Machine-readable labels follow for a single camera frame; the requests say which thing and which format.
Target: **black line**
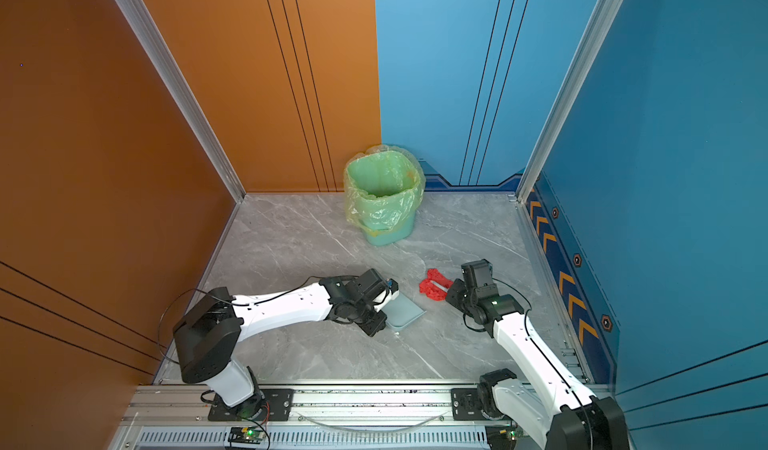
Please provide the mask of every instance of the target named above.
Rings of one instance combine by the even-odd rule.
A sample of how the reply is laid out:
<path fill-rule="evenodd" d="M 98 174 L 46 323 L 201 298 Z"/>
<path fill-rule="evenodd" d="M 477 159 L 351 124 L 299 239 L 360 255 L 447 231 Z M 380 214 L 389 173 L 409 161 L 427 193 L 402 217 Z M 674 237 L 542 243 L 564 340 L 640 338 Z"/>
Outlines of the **black line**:
<path fill-rule="evenodd" d="M 317 112 L 320 114 L 320 127 L 322 128 L 322 138 L 326 141 L 326 151 L 328 152 L 328 163 L 331 166 L 331 179 L 333 180 L 333 188 L 338 192 L 339 187 L 336 186 L 336 171 L 333 169 L 333 159 L 331 158 L 331 150 L 328 147 L 328 137 L 326 136 L 326 124 L 322 121 L 322 109 L 320 107 L 320 96 L 317 94 L 317 84 L 315 83 L 315 74 L 312 71 L 312 59 L 310 58 L 310 49 L 306 45 L 306 35 L 304 35 L 304 23 L 301 21 L 301 10 L 299 10 L 299 0 L 296 1 L 296 12 L 299 14 L 299 25 L 301 26 L 301 37 L 304 39 L 304 50 L 306 51 L 306 61 L 310 64 L 310 76 L 312 78 L 312 86 L 315 89 L 315 101 L 317 101 Z"/>
<path fill-rule="evenodd" d="M 627 390 L 622 390 L 621 392 L 617 393 L 616 395 L 619 396 L 622 393 L 631 392 L 632 390 L 636 390 L 638 388 L 645 387 L 646 385 L 650 385 L 651 383 L 660 382 L 661 380 L 664 380 L 666 378 L 674 377 L 674 376 L 679 375 L 681 373 L 685 373 L 688 370 L 693 370 L 694 368 L 699 368 L 700 366 L 705 366 L 705 365 L 710 364 L 712 362 L 716 362 L 717 360 L 722 360 L 722 359 L 728 358 L 730 356 L 734 356 L 737 353 L 742 353 L 742 352 L 745 352 L 746 350 L 751 350 L 751 349 L 757 348 L 757 347 L 759 347 L 761 345 L 765 345 L 766 343 L 768 343 L 768 340 L 763 340 L 762 342 L 755 343 L 754 345 L 745 346 L 743 349 L 738 349 L 738 350 L 735 350 L 734 352 L 727 353 L 727 354 L 719 356 L 719 357 L 717 357 L 715 359 L 711 359 L 711 360 L 707 360 L 706 362 L 699 363 L 698 365 L 694 365 L 694 366 L 691 366 L 691 367 L 688 367 L 688 368 L 684 368 L 682 370 L 679 370 L 678 372 L 670 373 L 667 376 L 656 378 L 655 380 L 651 380 L 650 382 L 646 382 L 646 383 L 644 383 L 642 385 L 638 385 L 638 386 L 635 386 L 635 387 L 632 387 L 632 388 L 628 388 Z"/>
<path fill-rule="evenodd" d="M 502 92 L 498 96 L 498 104 L 496 104 L 496 111 L 493 114 L 493 121 L 491 122 L 491 129 L 488 131 L 488 139 L 485 141 L 485 150 L 482 153 L 482 160 L 480 161 L 480 169 L 478 170 L 478 178 L 475 180 L 475 184 L 480 181 L 480 173 L 482 172 L 482 166 L 485 163 L 485 154 L 488 152 L 488 144 L 491 143 L 491 135 L 493 134 L 493 126 L 496 124 L 496 115 L 498 115 L 498 108 L 502 106 L 502 97 L 504 96 L 504 87 L 507 85 L 507 76 L 509 76 L 509 68 L 512 66 L 512 58 L 514 57 L 514 50 L 518 46 L 518 38 L 520 38 L 520 29 L 523 26 L 523 19 L 525 18 L 525 10 L 528 9 L 528 0 L 525 0 L 525 6 L 523 7 L 523 15 L 520 17 L 520 25 L 518 25 L 518 34 L 514 37 L 514 45 L 512 46 L 512 54 L 509 55 L 509 64 L 507 65 L 507 73 L 504 74 L 504 83 L 502 84 Z"/>
<path fill-rule="evenodd" d="M 88 352 L 88 353 L 93 353 L 94 355 L 98 355 L 98 356 L 100 356 L 100 357 L 102 357 L 102 358 L 105 358 L 105 359 L 107 359 L 107 360 L 111 360 L 112 362 L 115 362 L 115 363 L 119 363 L 119 364 L 120 364 L 120 365 L 122 365 L 122 366 L 126 366 L 126 367 L 128 367 L 128 368 L 132 368 L 132 369 L 134 369 L 134 370 L 139 370 L 139 371 L 140 371 L 140 372 L 142 372 L 142 373 L 146 373 L 147 375 L 149 375 L 149 376 L 152 376 L 152 374 L 151 374 L 151 373 L 149 373 L 149 372 L 147 372 L 146 370 L 142 370 L 141 368 L 137 368 L 137 367 L 134 367 L 134 366 L 132 366 L 132 365 L 129 365 L 129 364 L 127 364 L 127 363 L 122 363 L 120 360 L 115 360 L 115 359 L 113 359 L 112 357 L 109 357 L 109 356 L 106 356 L 106 355 L 101 355 L 101 353 L 99 353 L 99 352 L 94 352 L 93 350 L 89 350 L 89 349 L 86 349 L 85 347 L 82 347 L 82 346 L 80 346 L 80 345 L 78 345 L 78 344 L 76 344 L 76 343 L 72 343 L 72 342 L 68 342 L 67 340 L 63 340 L 63 339 L 60 339 L 60 338 L 58 338 L 57 336 L 53 336 L 53 335 L 51 335 L 50 333 L 46 333 L 46 332 L 44 332 L 44 331 L 42 331 L 42 330 L 33 329 L 33 328 L 32 328 L 32 327 L 30 327 L 30 326 L 26 326 L 26 325 L 25 325 L 25 324 L 23 324 L 23 323 L 19 323 L 19 322 L 16 322 L 16 321 L 14 321 L 14 320 L 11 320 L 11 319 L 9 319 L 9 318 L 5 318 L 5 317 L 4 317 L 4 316 L 2 316 L 2 315 L 0 315 L 0 319 L 3 319 L 3 320 L 5 320 L 6 322 L 15 323 L 16 325 L 18 325 L 18 326 L 22 326 L 22 327 L 24 327 L 24 328 L 25 328 L 25 329 L 27 329 L 27 330 L 32 330 L 33 332 L 37 332 L 37 333 L 39 333 L 39 334 L 41 334 L 41 335 L 45 335 L 45 336 L 47 336 L 47 337 L 51 337 L 53 340 L 58 340 L 58 341 L 60 341 L 60 342 L 62 342 L 62 343 L 66 343 L 67 345 L 71 345 L 71 346 L 73 346 L 74 348 L 77 348 L 77 349 L 81 349 L 81 350 L 85 350 L 85 351 L 86 351 L 86 352 Z"/>
<path fill-rule="evenodd" d="M 310 150 L 310 141 L 306 138 L 306 130 L 304 130 L 304 121 L 301 119 L 301 112 L 299 112 L 299 101 L 296 99 L 296 92 L 293 91 L 293 82 L 290 80 L 290 72 L 288 71 L 288 62 L 286 56 L 283 53 L 283 44 L 280 42 L 280 34 L 277 33 L 277 24 L 275 23 L 275 15 L 272 13 L 272 5 L 270 0 L 266 0 L 266 6 L 270 10 L 270 16 L 272 17 L 272 25 L 275 28 L 275 36 L 277 37 L 277 46 L 280 47 L 280 54 L 283 55 L 283 64 L 286 66 L 286 76 L 288 77 L 288 85 L 290 86 L 290 92 L 293 95 L 293 104 L 296 106 L 296 114 L 299 116 L 299 123 L 301 124 L 301 132 L 304 134 L 304 143 L 306 144 L 306 152 L 310 155 L 310 163 L 312 164 L 312 172 L 315 175 L 315 183 L 317 184 L 317 191 L 320 191 L 320 180 L 317 179 L 317 170 L 315 170 L 315 161 L 312 159 L 312 150 Z"/>
<path fill-rule="evenodd" d="M 152 343 L 158 343 L 158 342 L 156 342 L 155 340 L 152 340 L 151 338 L 149 338 L 148 336 L 144 336 L 144 335 L 141 335 L 141 334 L 140 334 L 139 332 L 137 332 L 136 330 L 133 330 L 133 329 L 131 329 L 131 328 L 129 328 L 129 327 L 127 327 L 127 326 L 123 325 L 122 323 L 120 323 L 119 321 L 117 321 L 117 320 L 115 320 L 115 319 L 111 319 L 110 317 L 106 316 L 105 314 L 101 313 L 100 311 L 98 311 L 98 310 L 94 310 L 94 309 L 92 309 L 90 306 L 88 306 L 88 305 L 85 305 L 84 303 L 80 303 L 79 301 L 77 301 L 77 300 L 73 299 L 73 298 L 72 298 L 72 297 L 70 297 L 69 295 L 67 295 L 67 294 L 65 294 L 65 293 L 62 293 L 62 292 L 59 292 L 58 290 L 56 290 L 56 289 L 55 289 L 55 288 L 53 288 L 52 286 L 50 286 L 50 285 L 46 285 L 45 283 L 43 283 L 43 282 L 41 282 L 40 280 L 38 280 L 38 279 L 34 278 L 33 276 L 27 275 L 26 273 L 22 272 L 21 270 L 19 270 L 19 269 L 16 269 L 16 268 L 14 268 L 14 267 L 10 266 L 9 264 L 7 264 L 7 263 L 5 263 L 5 262 L 2 262 L 2 261 L 0 261 L 0 265 L 3 265 L 4 267 L 6 267 L 6 268 L 8 268 L 8 269 L 10 269 L 10 270 L 13 270 L 14 272 L 18 273 L 18 274 L 19 274 L 19 275 L 21 275 L 21 276 L 25 276 L 25 277 L 27 277 L 28 279 L 30 279 L 31 281 L 33 281 L 33 282 L 35 282 L 35 283 L 37 283 L 37 284 L 39 284 L 39 285 L 43 285 L 43 286 L 44 286 L 45 288 L 47 288 L 48 290 L 50 290 L 50 291 L 52 291 L 52 292 L 54 292 L 54 293 L 57 293 L 57 294 L 61 295 L 63 298 L 65 298 L 65 299 L 67 299 L 67 300 L 70 300 L 70 301 L 72 301 L 72 302 L 75 302 L 75 303 L 77 303 L 78 305 L 82 306 L 83 308 L 86 308 L 86 309 L 88 309 L 88 310 L 91 310 L 93 313 L 95 313 L 95 314 L 97 314 L 97 315 L 99 315 L 99 316 L 102 316 L 103 318 L 105 318 L 105 319 L 109 320 L 109 321 L 110 321 L 110 322 L 112 322 L 112 323 L 116 323 L 117 325 L 120 325 L 120 326 L 121 326 L 121 327 L 123 327 L 124 329 L 126 329 L 126 330 L 129 330 L 129 331 L 130 331 L 130 332 L 132 332 L 132 333 L 135 333 L 136 335 L 140 336 L 141 338 L 147 339 L 147 340 L 149 340 L 149 341 L 150 341 L 150 342 L 152 342 Z"/>
<path fill-rule="evenodd" d="M 478 88 L 478 98 L 475 101 L 475 111 L 472 112 L 472 123 L 469 124 L 469 136 L 467 137 L 467 147 L 464 150 L 464 162 L 462 163 L 462 172 L 458 176 L 459 185 L 462 184 L 462 178 L 464 178 L 464 166 L 467 164 L 469 142 L 472 141 L 472 127 L 475 126 L 475 115 L 478 112 L 478 103 L 480 102 L 480 90 L 482 90 L 482 81 L 485 78 L 485 67 L 488 66 L 488 55 L 491 53 L 491 42 L 493 42 L 493 32 L 496 29 L 496 17 L 498 16 L 498 7 L 501 4 L 502 4 L 502 0 L 498 0 L 498 3 L 496 4 L 496 13 L 493 15 L 493 26 L 491 26 L 491 37 L 488 39 L 488 50 L 485 51 L 485 63 L 482 66 L 482 75 L 480 76 L 480 87 Z"/>
<path fill-rule="evenodd" d="M 482 123 L 480 124 L 480 135 L 478 135 L 478 145 L 475 147 L 475 157 L 472 158 L 472 168 L 469 169 L 469 178 L 467 180 L 467 185 L 469 185 L 469 182 L 472 180 L 472 172 L 475 170 L 475 161 L 478 158 L 478 149 L 480 148 L 480 141 L 482 140 L 482 128 L 485 127 L 485 119 L 488 116 L 488 107 L 491 105 L 491 98 L 493 97 L 493 87 L 496 84 L 496 74 L 498 73 L 498 65 L 502 62 L 502 54 L 504 53 L 504 42 L 507 41 L 507 32 L 509 32 L 509 23 L 512 20 L 512 11 L 514 10 L 514 2 L 516 0 L 512 0 L 512 6 L 509 8 L 509 16 L 507 17 L 507 27 L 504 29 L 504 38 L 502 38 L 502 49 L 498 51 L 498 60 L 496 61 L 496 69 L 493 71 L 493 80 L 491 80 L 491 91 L 488 92 L 488 101 L 485 103 L 485 113 L 482 116 Z"/>
<path fill-rule="evenodd" d="M 698 420 L 700 418 L 717 417 L 720 415 L 727 415 L 729 413 L 744 412 L 745 410 L 754 410 L 755 408 L 763 408 L 763 407 L 768 407 L 768 403 L 761 403 L 760 405 L 753 405 L 751 407 L 735 408 L 734 410 L 725 410 L 724 412 L 709 413 L 707 415 L 702 415 L 697 417 L 681 418 L 680 420 L 673 420 L 671 422 L 655 423 L 653 425 L 646 425 L 644 427 L 630 428 L 630 432 L 633 432 L 635 430 L 643 430 L 644 428 L 653 428 L 653 427 L 660 427 L 665 425 L 672 425 L 673 423 L 690 422 L 691 420 Z"/>
<path fill-rule="evenodd" d="M 299 54 L 296 52 L 296 44 L 293 42 L 293 32 L 290 29 L 290 20 L 288 20 L 288 11 L 286 10 L 286 1 L 280 0 L 283 3 L 283 14 L 286 16 L 286 24 L 288 25 L 288 35 L 290 36 L 290 44 L 293 47 L 293 57 L 296 59 L 296 69 L 299 71 L 299 80 L 301 80 L 301 88 L 304 90 L 304 101 L 306 102 L 306 111 L 310 114 L 310 123 L 312 124 L 312 134 L 315 136 L 315 146 L 317 147 L 317 156 L 320 158 L 320 168 L 322 168 L 322 178 L 326 181 L 326 190 L 330 191 L 328 185 L 328 176 L 326 175 L 326 166 L 322 162 L 322 153 L 320 152 L 320 142 L 317 139 L 317 131 L 315 130 L 315 120 L 312 118 L 312 109 L 310 108 L 310 98 L 306 96 L 306 86 L 304 85 L 304 77 L 301 74 L 301 64 L 299 63 Z"/>
<path fill-rule="evenodd" d="M 152 355 L 150 355 L 149 353 L 144 353 L 144 352 L 142 352 L 142 351 L 141 351 L 141 350 L 139 350 L 139 349 L 135 349 L 135 348 L 133 348 L 133 347 L 132 347 L 132 346 L 130 346 L 130 345 L 127 345 L 127 344 L 125 344 L 125 343 L 122 343 L 120 340 L 116 340 L 116 339 L 113 339 L 113 338 L 112 338 L 112 337 L 110 337 L 110 336 L 106 336 L 105 334 L 101 333 L 101 332 L 100 332 L 100 331 L 98 331 L 98 330 L 93 330 L 93 329 L 91 329 L 91 327 L 85 326 L 85 325 L 83 325 L 82 323 L 79 323 L 79 322 L 76 322 L 76 321 L 74 321 L 74 320 L 72 320 L 72 319 L 69 319 L 69 318 L 67 318 L 67 317 L 63 316 L 62 314 L 60 314 L 60 313 L 56 313 L 56 312 L 54 312 L 53 310 L 49 310 L 49 309 L 45 308 L 44 306 L 42 306 L 42 305 L 38 305 L 37 303 L 35 303 L 35 302 L 33 302 L 33 301 L 27 300 L 27 299 L 25 299 L 23 296 L 19 296 L 19 295 L 16 295 L 14 292 L 11 292 L 10 290 L 6 290 L 6 289 L 2 288 L 1 286 L 0 286 L 0 290 L 1 290 L 1 291 L 3 291 L 3 292 L 6 292 L 6 293 L 7 293 L 7 294 L 9 294 L 10 296 L 15 296 L 16 298 L 18 298 L 19 300 L 21 300 L 21 301 L 23 301 L 23 302 L 29 303 L 30 305 L 34 305 L 34 306 L 36 306 L 37 308 L 39 308 L 39 309 L 41 309 L 41 310 L 45 310 L 46 312 L 49 312 L 49 313 L 53 313 L 54 315 L 56 315 L 56 316 L 57 316 L 57 317 L 59 317 L 59 318 L 63 318 L 64 320 L 67 320 L 68 322 L 71 322 L 71 323 L 73 323 L 73 324 L 75 324 L 75 325 L 77 325 L 77 326 L 80 326 L 80 327 L 82 327 L 82 328 L 84 328 L 84 329 L 86 329 L 86 330 L 90 330 L 91 332 L 93 332 L 93 333 L 96 333 L 97 335 L 101 335 L 103 338 L 105 338 L 105 339 L 107 339 L 107 340 L 111 340 L 111 341 L 113 341 L 113 342 L 115 342 L 115 343 L 118 343 L 118 344 L 120 344 L 120 345 L 124 346 L 124 347 L 127 347 L 127 348 L 129 348 L 129 349 L 131 349 L 131 350 L 134 350 L 135 352 L 139 352 L 139 353 L 140 353 L 140 354 L 142 354 L 142 355 L 146 355 L 146 356 L 148 356 L 148 357 L 149 357 L 149 358 L 151 358 L 151 359 L 155 359 L 155 360 L 157 360 L 157 361 L 159 361 L 159 362 L 161 361 L 161 360 L 160 360 L 159 358 L 157 358 L 156 356 L 152 356 Z"/>
<path fill-rule="evenodd" d="M 686 397 L 690 397 L 690 396 L 694 396 L 694 395 L 699 395 L 700 393 L 706 393 L 706 392 L 709 392 L 711 390 L 717 390 L 718 388 L 730 387 L 730 386 L 735 385 L 737 383 L 744 383 L 744 382 L 748 382 L 750 380 L 757 380 L 758 378 L 763 378 L 765 376 L 768 376 L 768 373 L 762 373 L 760 375 L 755 375 L 753 377 L 742 378 L 741 380 L 735 380 L 734 382 L 724 383 L 723 385 L 718 385 L 718 386 L 714 386 L 714 387 L 705 388 L 704 390 L 699 390 L 697 392 L 687 393 L 685 395 L 681 395 L 681 396 L 678 396 L 678 397 L 667 398 L 666 400 L 662 400 L 660 402 L 649 403 L 648 405 L 643 405 L 643 406 L 640 406 L 640 407 L 632 408 L 631 410 L 624 410 L 624 413 L 634 412 L 635 410 L 641 410 L 643 408 L 648 408 L 648 407 L 660 405 L 662 403 L 672 402 L 673 400 L 679 400 L 681 398 L 686 398 Z"/>

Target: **hexagon symbol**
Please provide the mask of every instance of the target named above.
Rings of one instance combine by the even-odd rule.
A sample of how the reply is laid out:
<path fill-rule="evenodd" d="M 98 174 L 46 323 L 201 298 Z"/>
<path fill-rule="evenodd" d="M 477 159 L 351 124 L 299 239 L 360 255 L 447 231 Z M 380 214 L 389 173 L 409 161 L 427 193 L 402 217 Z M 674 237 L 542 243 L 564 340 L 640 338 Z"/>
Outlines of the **hexagon symbol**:
<path fill-rule="evenodd" d="M 606 332 L 610 332 L 614 329 L 614 323 L 610 320 L 608 315 L 603 315 L 603 318 L 600 319 L 600 323 L 603 326 L 603 330 Z"/>

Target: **plastic bag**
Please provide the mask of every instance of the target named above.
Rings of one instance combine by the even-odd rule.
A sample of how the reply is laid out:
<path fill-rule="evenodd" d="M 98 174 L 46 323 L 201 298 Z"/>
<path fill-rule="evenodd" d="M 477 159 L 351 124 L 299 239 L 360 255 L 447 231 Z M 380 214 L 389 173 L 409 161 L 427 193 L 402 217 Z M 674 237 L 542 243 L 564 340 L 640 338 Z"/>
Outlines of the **plastic bag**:
<path fill-rule="evenodd" d="M 389 145 L 371 147 L 355 155 L 344 168 L 346 219 L 361 228 L 372 244 L 383 244 L 370 237 L 412 228 L 425 184 L 422 166 L 408 150 Z M 410 228 L 399 238 L 410 234 Z"/>

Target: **blue wall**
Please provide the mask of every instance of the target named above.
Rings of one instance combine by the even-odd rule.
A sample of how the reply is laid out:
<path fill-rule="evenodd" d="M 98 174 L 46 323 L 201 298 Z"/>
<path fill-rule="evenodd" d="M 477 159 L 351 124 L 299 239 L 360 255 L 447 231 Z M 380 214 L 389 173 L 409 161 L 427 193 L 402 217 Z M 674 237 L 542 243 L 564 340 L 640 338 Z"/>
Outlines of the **blue wall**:
<path fill-rule="evenodd" d="M 625 0 L 544 167 L 621 330 L 617 390 L 768 338 L 768 3 Z M 762 346 L 619 395 L 624 410 L 768 372 Z M 768 378 L 629 412 L 768 402 Z M 640 450 L 765 448 L 761 408 L 635 430 Z"/>
<path fill-rule="evenodd" d="M 376 0 L 382 141 L 453 185 L 520 172 L 596 2 Z"/>

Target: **perforated metal panel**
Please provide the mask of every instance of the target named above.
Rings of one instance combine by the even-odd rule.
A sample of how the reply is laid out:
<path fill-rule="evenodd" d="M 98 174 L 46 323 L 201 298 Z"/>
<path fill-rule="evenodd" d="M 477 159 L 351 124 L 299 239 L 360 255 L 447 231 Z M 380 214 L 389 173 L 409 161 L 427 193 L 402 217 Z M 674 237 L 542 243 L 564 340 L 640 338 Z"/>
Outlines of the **perforated metal panel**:
<path fill-rule="evenodd" d="M 137 442 L 141 450 L 153 448 L 228 448 L 230 427 L 145 427 Z M 381 432 L 364 428 L 343 432 L 311 426 L 274 426 L 268 428 L 275 450 L 302 448 L 489 448 L 485 428 L 480 426 L 427 426 L 413 432 Z M 266 448 L 263 445 L 233 445 L 235 448 Z"/>

